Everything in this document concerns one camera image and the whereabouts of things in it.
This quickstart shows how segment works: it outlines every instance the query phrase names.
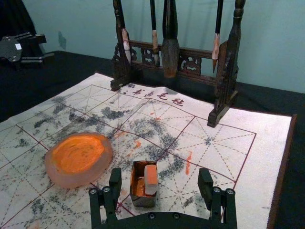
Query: wooden brush rack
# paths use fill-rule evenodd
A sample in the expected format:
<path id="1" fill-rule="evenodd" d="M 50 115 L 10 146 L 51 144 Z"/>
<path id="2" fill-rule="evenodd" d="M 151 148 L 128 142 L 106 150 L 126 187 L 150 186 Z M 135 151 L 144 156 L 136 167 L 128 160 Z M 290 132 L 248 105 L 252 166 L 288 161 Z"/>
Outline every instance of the wooden brush rack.
<path id="1" fill-rule="evenodd" d="M 233 26 L 227 41 L 219 48 L 219 58 L 216 77 L 201 74 L 202 58 L 212 59 L 212 51 L 180 48 L 180 58 L 176 77 L 184 77 L 192 81 L 204 83 L 214 87 L 216 100 L 214 109 L 209 113 L 208 126 L 215 127 L 224 116 L 232 103 L 235 101 L 238 91 L 235 89 L 238 74 L 238 51 L 241 38 L 241 21 L 244 13 L 245 0 L 235 1 Z M 116 17 L 116 33 L 118 43 L 115 46 L 113 63 L 113 80 L 111 88 L 113 91 L 135 80 L 135 71 L 139 69 L 151 69 L 163 71 L 163 67 L 157 67 L 154 63 L 153 44 L 129 40 L 131 51 L 131 63 L 125 55 L 122 38 L 122 9 L 118 0 L 113 0 Z M 138 61 L 137 52 L 133 49 L 141 49 L 142 61 Z"/>

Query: calligraphy brush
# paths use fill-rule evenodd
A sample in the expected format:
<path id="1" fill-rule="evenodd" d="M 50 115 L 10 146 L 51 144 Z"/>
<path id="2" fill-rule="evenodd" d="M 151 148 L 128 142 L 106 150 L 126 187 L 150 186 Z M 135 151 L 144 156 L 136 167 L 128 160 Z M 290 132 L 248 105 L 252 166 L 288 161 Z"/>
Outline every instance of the calligraphy brush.
<path id="1" fill-rule="evenodd" d="M 165 78 L 176 76 L 179 60 L 178 20 L 175 0 L 164 0 L 162 63 Z"/>
<path id="2" fill-rule="evenodd" d="M 214 47 L 213 47 L 213 51 L 212 51 L 213 72 L 215 71 L 215 67 L 216 67 L 216 63 L 217 63 L 218 55 L 219 55 L 220 26 L 221 26 L 221 16 L 223 14 L 223 5 L 224 5 L 224 0 L 218 0 Z"/>
<path id="3" fill-rule="evenodd" d="M 152 15 L 152 52 L 154 57 L 154 63 L 156 66 L 160 66 L 159 49 L 158 49 L 158 35 L 156 26 L 156 10 L 154 7 L 154 0 L 151 0 L 151 15 Z"/>
<path id="4" fill-rule="evenodd" d="M 127 60 L 130 63 L 131 62 L 131 53 L 130 53 L 130 46 L 129 46 L 129 35 L 128 35 L 128 32 L 127 32 L 126 27 L 125 27 L 125 20 L 124 20 L 124 14 L 123 14 L 121 0 L 118 0 L 118 5 L 119 5 L 121 23 L 122 23 L 123 45 L 124 45 Z"/>

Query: felt mat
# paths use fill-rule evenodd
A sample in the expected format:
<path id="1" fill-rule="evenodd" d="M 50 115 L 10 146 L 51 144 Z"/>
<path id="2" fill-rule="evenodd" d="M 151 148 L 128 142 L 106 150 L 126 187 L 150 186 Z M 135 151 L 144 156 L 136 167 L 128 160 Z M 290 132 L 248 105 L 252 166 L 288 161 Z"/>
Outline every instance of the felt mat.
<path id="1" fill-rule="evenodd" d="M 135 84 L 117 92 L 95 74 L 58 96 L 0 123 L 0 227 L 91 228 L 88 190 L 108 185 L 122 169 L 118 219 L 149 211 L 208 218 L 197 185 L 208 168 L 215 186 L 236 191 L 240 229 L 266 228 L 292 118 L 229 109 L 208 127 L 213 105 L 164 87 Z M 107 136 L 113 148 L 108 170 L 86 186 L 63 189 L 48 178 L 44 155 L 78 132 Z M 136 208 L 129 196 L 134 160 L 157 161 L 156 207 Z M 104 209 L 101 209 L 105 220 Z"/>

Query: screw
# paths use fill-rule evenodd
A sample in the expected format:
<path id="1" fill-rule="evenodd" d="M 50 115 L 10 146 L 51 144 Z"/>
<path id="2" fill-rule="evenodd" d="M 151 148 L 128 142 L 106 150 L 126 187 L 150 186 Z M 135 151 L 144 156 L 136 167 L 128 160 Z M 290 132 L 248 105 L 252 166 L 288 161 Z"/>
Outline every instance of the screw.
<path id="1" fill-rule="evenodd" d="M 174 214 L 173 214 L 173 218 L 174 218 L 174 219 L 179 219 L 179 218 L 180 218 L 180 215 L 179 215 L 178 213 L 174 213 Z"/>
<path id="2" fill-rule="evenodd" d="M 156 216 L 153 214 L 153 213 L 149 213 L 148 214 L 148 218 L 150 218 L 150 219 L 154 219 Z"/>
<path id="3" fill-rule="evenodd" d="M 110 191 L 110 188 L 109 188 L 109 187 L 106 187 L 106 188 L 104 188 L 103 191 L 104 191 L 104 192 L 109 192 L 109 191 Z"/>
<path id="4" fill-rule="evenodd" d="M 90 190 L 90 193 L 91 193 L 91 194 L 96 193 L 96 189 L 94 189 L 94 188 L 93 188 L 93 189 L 91 189 L 91 190 Z"/>
<path id="5" fill-rule="evenodd" d="M 215 187 L 215 188 L 214 188 L 214 192 L 220 192 L 220 188 Z"/>
<path id="6" fill-rule="evenodd" d="M 228 189 L 228 190 L 227 190 L 227 193 L 229 193 L 229 194 L 234 194 L 234 191 L 233 191 L 232 189 Z"/>

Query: light blue wall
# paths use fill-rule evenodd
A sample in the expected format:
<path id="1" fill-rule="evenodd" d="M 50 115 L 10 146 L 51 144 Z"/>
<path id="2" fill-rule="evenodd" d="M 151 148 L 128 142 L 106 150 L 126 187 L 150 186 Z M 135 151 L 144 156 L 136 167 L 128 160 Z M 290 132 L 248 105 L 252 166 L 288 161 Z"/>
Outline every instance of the light blue wall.
<path id="1" fill-rule="evenodd" d="M 116 45 L 112 0 L 23 0 L 45 51 L 64 50 L 111 59 Z M 212 49 L 217 0 L 176 0 L 180 46 Z M 151 41 L 148 0 L 122 0 L 130 38 Z M 230 32 L 234 0 L 224 0 L 221 41 Z M 163 0 L 156 0 L 162 43 Z M 212 74 L 207 60 L 203 73 Z M 247 0 L 238 81 L 305 93 L 305 0 Z"/>

